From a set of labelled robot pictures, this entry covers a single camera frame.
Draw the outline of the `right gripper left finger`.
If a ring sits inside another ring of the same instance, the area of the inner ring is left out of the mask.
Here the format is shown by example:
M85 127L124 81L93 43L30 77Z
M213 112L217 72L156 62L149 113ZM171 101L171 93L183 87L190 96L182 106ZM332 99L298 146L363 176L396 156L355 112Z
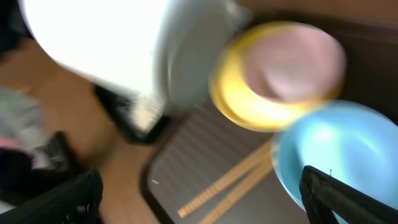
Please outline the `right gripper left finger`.
M1 223L103 223L100 172L74 177L54 170L33 169L25 153L1 149L1 200L14 208Z

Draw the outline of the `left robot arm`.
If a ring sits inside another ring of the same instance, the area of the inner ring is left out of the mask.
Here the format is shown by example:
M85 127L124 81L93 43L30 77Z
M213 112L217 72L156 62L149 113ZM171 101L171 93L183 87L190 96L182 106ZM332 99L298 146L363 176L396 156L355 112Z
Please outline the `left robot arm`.
M1 2L1 30L33 38L63 68L165 113L207 96L227 44L251 20L237 1L26 0Z

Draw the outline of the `white pink bowl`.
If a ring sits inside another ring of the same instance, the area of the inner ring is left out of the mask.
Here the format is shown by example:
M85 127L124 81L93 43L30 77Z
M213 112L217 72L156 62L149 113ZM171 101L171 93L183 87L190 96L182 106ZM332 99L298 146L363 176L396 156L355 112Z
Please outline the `white pink bowl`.
M277 25L248 47L244 76L255 94L296 102L327 94L343 79L346 57L341 44L314 26Z

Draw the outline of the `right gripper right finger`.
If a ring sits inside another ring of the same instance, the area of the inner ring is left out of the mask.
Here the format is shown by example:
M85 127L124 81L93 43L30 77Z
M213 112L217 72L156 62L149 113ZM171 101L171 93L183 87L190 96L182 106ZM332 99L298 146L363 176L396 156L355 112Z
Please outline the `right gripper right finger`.
M312 167L303 168L300 180L302 202L311 224L397 223L397 210Z

